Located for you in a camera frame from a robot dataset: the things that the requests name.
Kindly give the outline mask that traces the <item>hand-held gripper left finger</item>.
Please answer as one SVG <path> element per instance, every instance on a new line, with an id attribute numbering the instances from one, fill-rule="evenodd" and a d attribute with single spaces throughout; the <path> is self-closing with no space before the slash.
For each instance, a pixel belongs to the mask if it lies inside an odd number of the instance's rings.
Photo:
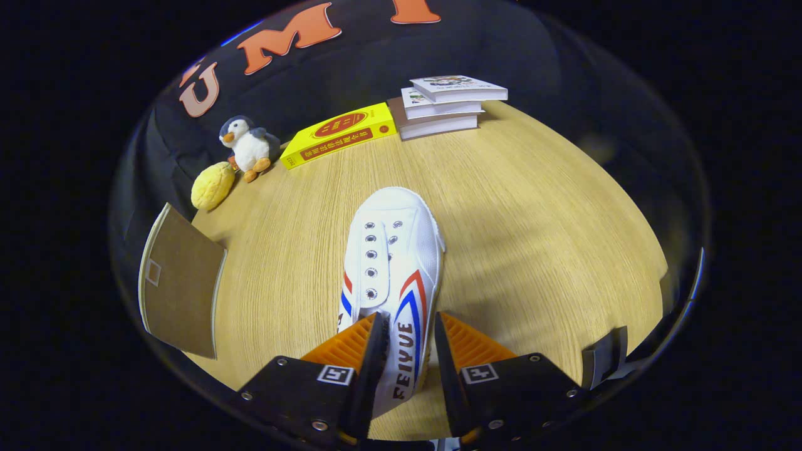
<path id="1" fill-rule="evenodd" d="M 294 448 L 358 448 L 372 422 L 387 326 L 377 312 L 306 356 L 273 358 L 238 391 L 238 412 Z"/>

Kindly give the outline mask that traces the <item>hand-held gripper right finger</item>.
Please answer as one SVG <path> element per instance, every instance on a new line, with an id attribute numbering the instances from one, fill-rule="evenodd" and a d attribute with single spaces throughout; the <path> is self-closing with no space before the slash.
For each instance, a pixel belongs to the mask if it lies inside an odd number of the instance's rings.
<path id="1" fill-rule="evenodd" d="M 443 311 L 434 336 L 450 433 L 462 447 L 533 443 L 589 403 L 589 392 L 544 354 L 517 355 Z"/>

